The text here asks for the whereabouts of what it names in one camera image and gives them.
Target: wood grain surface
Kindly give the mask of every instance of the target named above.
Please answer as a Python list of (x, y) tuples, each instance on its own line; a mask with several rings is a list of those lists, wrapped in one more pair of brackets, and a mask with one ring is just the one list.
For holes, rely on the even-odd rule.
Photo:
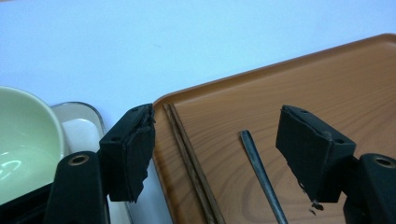
[(245, 129), (289, 223), (343, 223), (344, 195), (316, 215), (309, 211), (311, 202), (275, 147), (280, 108), (314, 113), (357, 143), (355, 157), (396, 158), (395, 73), (396, 36), (381, 35), (159, 99), (154, 161), (172, 219), (205, 223), (163, 104), (175, 104), (227, 223), (276, 223), (239, 137)]

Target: white tabletop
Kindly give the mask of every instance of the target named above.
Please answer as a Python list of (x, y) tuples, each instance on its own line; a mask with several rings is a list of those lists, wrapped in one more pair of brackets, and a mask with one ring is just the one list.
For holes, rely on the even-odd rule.
[[(166, 93), (384, 33), (394, 0), (0, 0), (0, 85), (93, 105), (109, 129)], [(169, 223), (152, 163), (148, 175), (133, 221)]]

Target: chopstick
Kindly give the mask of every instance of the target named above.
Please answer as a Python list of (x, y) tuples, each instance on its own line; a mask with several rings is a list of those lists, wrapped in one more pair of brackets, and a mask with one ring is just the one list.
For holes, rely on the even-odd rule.
[(186, 165), (190, 181), (192, 182), (201, 206), (203, 207), (207, 223), (225, 223), (224, 217), (219, 209), (219, 205), (213, 195), (209, 183), (206, 180), (205, 173), (197, 159), (175, 105), (164, 104), (163, 108), (169, 119), (169, 123), (172, 126), (172, 131), (177, 140), (180, 155)]

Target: green bowl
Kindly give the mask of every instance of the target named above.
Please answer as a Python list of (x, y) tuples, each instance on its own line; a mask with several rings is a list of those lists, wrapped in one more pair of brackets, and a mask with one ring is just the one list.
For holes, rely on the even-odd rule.
[(0, 204), (52, 182), (65, 151), (62, 125), (49, 106), (0, 87)]

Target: wooden chopstick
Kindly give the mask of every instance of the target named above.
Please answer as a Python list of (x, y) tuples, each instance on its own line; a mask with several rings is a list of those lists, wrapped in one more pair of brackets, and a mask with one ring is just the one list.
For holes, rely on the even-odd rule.
[(203, 207), (207, 223), (225, 223), (219, 205), (206, 180), (205, 173), (197, 159), (190, 138), (183, 127), (175, 105), (164, 104), (163, 108), (172, 126), (172, 131), (177, 140), (180, 155), (186, 165), (189, 178), (198, 195), (201, 206)]

